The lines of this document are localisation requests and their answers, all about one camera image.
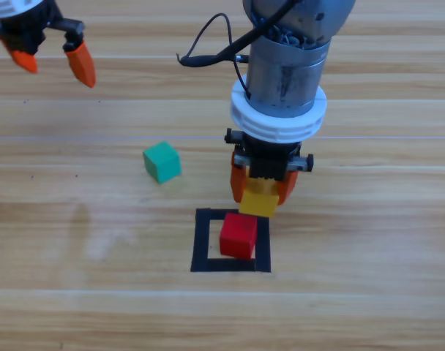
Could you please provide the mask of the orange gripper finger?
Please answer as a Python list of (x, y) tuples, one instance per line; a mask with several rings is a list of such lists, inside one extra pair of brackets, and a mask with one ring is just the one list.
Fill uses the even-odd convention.
[(236, 155), (235, 152), (233, 152), (231, 158), (230, 183), (231, 183), (233, 199), (236, 203), (240, 203), (242, 201), (242, 197), (245, 191), (250, 168), (245, 165), (236, 165), (235, 155)]
[(277, 182), (278, 205), (282, 205), (296, 186), (298, 171), (288, 171), (282, 181)]
[(74, 76), (84, 85), (89, 88), (94, 88), (96, 84), (96, 71), (83, 34), (67, 32), (64, 37), (66, 39), (63, 45), (64, 53), (68, 58), (70, 69)]
[(38, 45), (30, 39), (19, 36), (0, 36), (0, 41), (16, 65), (27, 72), (37, 73), (35, 54), (38, 51)]

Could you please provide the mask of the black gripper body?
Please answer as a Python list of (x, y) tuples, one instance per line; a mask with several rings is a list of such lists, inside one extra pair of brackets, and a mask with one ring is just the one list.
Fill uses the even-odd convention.
[(240, 169), (248, 167), (251, 178), (284, 181), (288, 172), (313, 170), (314, 156), (301, 156), (301, 142), (272, 143), (231, 128), (227, 128), (224, 140), (234, 144), (234, 165)]
[(38, 47), (44, 42), (45, 29), (83, 34), (79, 20), (66, 18), (54, 0), (0, 1), (0, 36), (30, 39)]

